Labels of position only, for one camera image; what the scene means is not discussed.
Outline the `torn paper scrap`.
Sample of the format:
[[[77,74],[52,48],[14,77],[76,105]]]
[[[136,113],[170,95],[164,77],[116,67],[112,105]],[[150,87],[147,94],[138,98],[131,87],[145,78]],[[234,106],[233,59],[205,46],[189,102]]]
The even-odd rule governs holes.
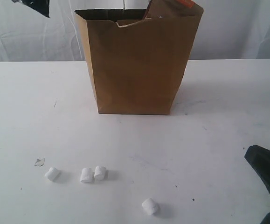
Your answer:
[[[41,167],[41,166],[44,165],[44,163],[45,163],[45,158],[43,158],[43,159],[36,159],[36,162],[35,162],[34,166]]]

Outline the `large brown paper bag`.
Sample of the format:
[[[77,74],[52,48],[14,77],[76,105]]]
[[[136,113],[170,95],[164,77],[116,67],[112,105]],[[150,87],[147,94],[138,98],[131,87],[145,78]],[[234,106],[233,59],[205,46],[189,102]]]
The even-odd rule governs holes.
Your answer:
[[[75,11],[100,114],[170,113],[201,17],[143,19],[145,11]]]

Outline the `white marshmallow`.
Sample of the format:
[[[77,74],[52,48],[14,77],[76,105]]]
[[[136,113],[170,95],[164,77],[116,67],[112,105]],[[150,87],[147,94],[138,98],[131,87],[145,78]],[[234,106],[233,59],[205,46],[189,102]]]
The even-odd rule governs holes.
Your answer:
[[[154,215],[159,210],[159,205],[152,198],[148,198],[142,202],[142,208],[147,215]]]
[[[44,176],[45,176],[49,181],[53,182],[54,179],[55,179],[59,174],[60,174],[60,170],[58,170],[58,169],[56,169],[56,168],[54,168],[54,167],[51,167],[51,168],[49,168],[49,170],[45,173]]]
[[[101,181],[105,178],[107,169],[103,166],[96,166],[95,172],[94,172],[94,178],[95,180]]]
[[[80,182],[89,183],[93,181],[93,171],[91,168],[83,168],[81,171]]]

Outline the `long noodle package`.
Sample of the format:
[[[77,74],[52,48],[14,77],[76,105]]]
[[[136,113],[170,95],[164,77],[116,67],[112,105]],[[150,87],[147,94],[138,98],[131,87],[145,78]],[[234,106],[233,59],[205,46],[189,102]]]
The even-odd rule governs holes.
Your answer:
[[[13,3],[21,3],[41,15],[49,18],[49,5],[50,0],[12,0]]]

